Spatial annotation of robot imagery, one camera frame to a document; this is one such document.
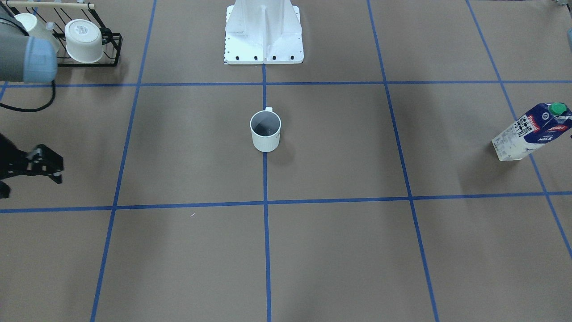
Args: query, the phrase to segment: white mug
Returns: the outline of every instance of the white mug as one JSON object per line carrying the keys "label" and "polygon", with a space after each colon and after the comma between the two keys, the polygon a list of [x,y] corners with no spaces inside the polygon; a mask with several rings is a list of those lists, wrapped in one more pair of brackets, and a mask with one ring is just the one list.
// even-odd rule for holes
{"label": "white mug", "polygon": [[282,121],[278,114],[266,107],[251,118],[252,143],[260,152],[271,152],[280,143]]}
{"label": "white mug", "polygon": [[84,64],[91,64],[104,55],[100,29],[91,21],[75,19],[66,24],[66,51]]}
{"label": "white mug", "polygon": [[24,29],[26,29],[30,36],[49,40],[54,51],[56,53],[58,52],[60,47],[59,41],[54,37],[51,30],[48,30],[36,16],[31,13],[21,13],[15,15],[14,18],[24,26]]}

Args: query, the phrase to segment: blue grid line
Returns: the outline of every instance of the blue grid line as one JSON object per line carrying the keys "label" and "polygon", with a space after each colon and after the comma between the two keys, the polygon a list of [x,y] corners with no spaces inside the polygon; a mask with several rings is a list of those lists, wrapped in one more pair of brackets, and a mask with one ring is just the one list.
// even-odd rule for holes
{"label": "blue grid line", "polygon": [[204,207],[235,207],[235,206],[260,206],[263,201],[235,201],[235,202],[197,202],[197,203],[166,203],[155,205],[124,205],[117,206],[117,210],[134,209],[172,209],[172,208],[204,208]]}
{"label": "blue grid line", "polygon": [[[266,109],[266,65],[262,64],[262,110]],[[270,227],[268,223],[268,154],[263,152],[262,181],[264,204],[264,249],[266,260],[266,320],[272,322],[272,281],[270,274]]]}
{"label": "blue grid line", "polygon": [[382,76],[383,76],[383,81],[384,81],[384,86],[385,86],[386,96],[387,96],[387,104],[389,106],[389,110],[390,110],[390,114],[391,114],[391,123],[393,124],[394,133],[395,133],[395,141],[397,143],[397,148],[399,151],[399,159],[401,160],[401,167],[403,170],[403,179],[405,180],[405,186],[407,188],[407,196],[409,198],[409,205],[411,208],[411,215],[413,216],[413,223],[415,225],[415,233],[417,235],[417,242],[419,244],[419,253],[421,255],[421,260],[423,263],[423,270],[425,272],[427,290],[429,291],[429,297],[431,299],[431,307],[433,308],[433,316],[435,318],[435,322],[439,322],[439,312],[437,310],[437,303],[435,301],[435,295],[433,293],[433,286],[431,283],[431,275],[429,273],[429,267],[427,265],[427,257],[425,255],[425,248],[423,246],[423,238],[421,236],[421,230],[419,228],[419,221],[417,220],[417,212],[415,210],[415,205],[414,205],[414,201],[413,201],[412,194],[411,194],[411,186],[409,183],[409,177],[407,175],[407,167],[405,165],[405,158],[403,157],[403,150],[402,150],[401,142],[399,139],[398,126],[397,126],[397,122],[395,120],[395,113],[393,110],[393,104],[391,102],[390,89],[389,89],[389,85],[387,83],[386,70],[385,70],[385,67],[383,65],[382,51],[381,51],[381,48],[379,46],[379,38],[378,38],[378,33],[375,29],[374,14],[373,14],[372,9],[371,9],[370,0],[367,0],[367,6],[368,6],[368,11],[370,13],[371,29],[372,29],[373,34],[374,34],[375,47],[378,51],[379,65],[380,65],[380,68],[382,70]]}
{"label": "blue grid line", "polygon": [[387,81],[389,85],[404,85],[404,84],[498,84],[499,81],[488,80],[488,81],[478,81],[478,80],[449,80],[449,81]]}
{"label": "blue grid line", "polygon": [[111,210],[111,206],[93,207],[54,207],[54,208],[20,208],[20,209],[0,209],[0,214],[21,214],[21,213],[63,213],[67,211],[94,211]]}
{"label": "blue grid line", "polygon": [[8,82],[5,81],[4,84],[2,84],[2,89],[0,90],[0,101],[2,101],[2,98],[4,97],[4,93],[6,92],[7,86],[8,86]]}
{"label": "blue grid line", "polygon": [[549,191],[549,195],[572,195],[572,191]]}
{"label": "blue grid line", "polygon": [[147,38],[145,40],[145,47],[143,49],[143,56],[141,57],[141,66],[139,68],[139,77],[137,79],[137,87],[135,89],[135,95],[133,98],[133,106],[131,107],[131,115],[129,116],[129,126],[127,128],[125,145],[123,148],[123,156],[121,158],[121,165],[120,165],[120,169],[119,169],[119,174],[117,176],[117,185],[116,185],[116,190],[115,190],[115,196],[113,198],[113,208],[111,210],[111,215],[109,216],[108,232],[107,232],[107,236],[105,238],[104,252],[103,252],[103,256],[101,258],[100,273],[99,273],[99,277],[97,279],[96,293],[95,293],[94,300],[93,300],[92,315],[91,315],[91,319],[90,319],[91,322],[95,322],[95,320],[96,320],[97,305],[99,303],[99,298],[100,298],[100,293],[101,293],[101,285],[103,283],[103,277],[104,277],[104,273],[105,273],[105,265],[107,262],[109,244],[111,241],[111,235],[112,235],[112,231],[113,231],[113,223],[115,220],[115,214],[116,214],[116,210],[117,210],[117,201],[119,200],[121,181],[123,179],[123,171],[125,169],[125,159],[127,158],[127,151],[129,149],[129,140],[131,137],[131,130],[133,128],[133,119],[135,117],[137,100],[139,98],[139,90],[141,88],[140,85],[141,85],[141,80],[143,78],[143,70],[145,68],[145,59],[147,57],[147,49],[149,48],[149,40],[151,38],[151,31],[153,29],[153,20],[155,17],[155,8],[156,7],[157,7],[157,0],[153,0],[153,7],[151,9],[151,15],[149,17],[149,27],[147,29]]}
{"label": "blue grid line", "polygon": [[[136,87],[137,84],[56,84],[55,87]],[[51,88],[51,84],[11,84],[8,88]]]}
{"label": "blue grid line", "polygon": [[505,193],[505,194],[472,194],[472,195],[428,195],[412,197],[413,200],[445,200],[445,199],[486,199],[510,197],[536,197],[544,193]]}
{"label": "blue grid line", "polygon": [[[572,191],[551,191],[549,195],[572,195]],[[269,205],[303,205],[308,203],[359,203],[359,202],[389,202],[412,200],[446,200],[446,199],[487,199],[487,198],[523,198],[546,195],[544,192],[536,193],[504,193],[504,194],[470,194],[470,195],[425,195],[412,197],[372,197],[372,198],[331,198],[331,199],[283,199],[283,200],[260,200],[260,201],[235,201],[235,202],[199,202],[199,203],[164,203],[149,205],[122,205],[116,206],[116,210],[134,209],[172,209],[172,208],[200,208],[200,207],[235,207],[235,206],[261,206],[266,202]],[[0,209],[0,214],[14,213],[48,213],[66,211],[92,211],[112,210],[113,206],[93,207],[54,207],[54,208],[22,208]]]}
{"label": "blue grid line", "polygon": [[193,86],[261,86],[263,83],[252,82],[252,83],[142,83],[142,87],[193,87]]}
{"label": "blue grid line", "polygon": [[[407,85],[407,84],[499,84],[498,80],[443,81],[307,81],[307,82],[219,82],[219,83],[118,83],[118,84],[57,84],[56,87],[197,87],[197,86],[298,86],[298,85]],[[505,84],[572,84],[572,80],[503,80]],[[49,88],[50,84],[8,84],[7,88]]]}
{"label": "blue grid line", "polygon": [[270,200],[269,205],[301,205],[306,203],[350,203],[350,202],[378,202],[378,201],[405,201],[409,197],[380,197],[380,198],[336,198],[336,199],[289,199]]}
{"label": "blue grid line", "polygon": [[[505,94],[506,101],[509,104],[510,112],[512,113],[514,120],[516,120],[517,114],[514,112],[513,104],[510,101],[509,94],[506,91],[505,85],[504,85],[503,80],[501,78],[501,74],[499,73],[499,71],[496,67],[495,61],[492,58],[492,54],[488,48],[487,42],[484,39],[484,35],[483,35],[483,32],[480,28],[479,22],[476,18],[475,12],[473,11],[471,3],[469,2],[469,0],[465,0],[465,2],[467,3],[469,11],[471,12],[472,18],[473,18],[475,25],[476,25],[476,28],[479,31],[479,35],[480,35],[480,38],[483,42],[483,45],[484,45],[485,49],[487,50],[488,57],[491,60],[492,67],[495,70],[495,73],[496,73],[496,76],[499,80],[502,91]],[[530,155],[530,162],[532,163],[532,165],[534,167],[534,171],[536,172],[536,175],[538,177],[538,181],[539,181],[540,185],[542,186],[542,191],[544,192],[544,196],[546,197],[546,201],[548,202],[548,205],[550,207],[550,211],[552,212],[552,216],[554,217],[554,221],[556,222],[558,230],[560,231],[560,235],[562,236],[562,240],[565,244],[565,247],[568,250],[568,255],[572,259],[572,248],[570,247],[570,242],[568,241],[568,238],[566,237],[566,233],[564,232],[564,229],[562,228],[562,224],[560,223],[560,219],[558,218],[558,214],[556,213],[556,210],[554,209],[554,205],[552,204],[552,200],[550,199],[550,194],[548,193],[548,190],[546,189],[546,186],[544,184],[544,180],[542,179],[542,175],[541,175],[540,171],[538,170],[538,166],[537,166],[536,161],[534,160],[534,157],[532,155]]]}
{"label": "blue grid line", "polygon": [[502,80],[505,84],[570,84],[572,80]]}

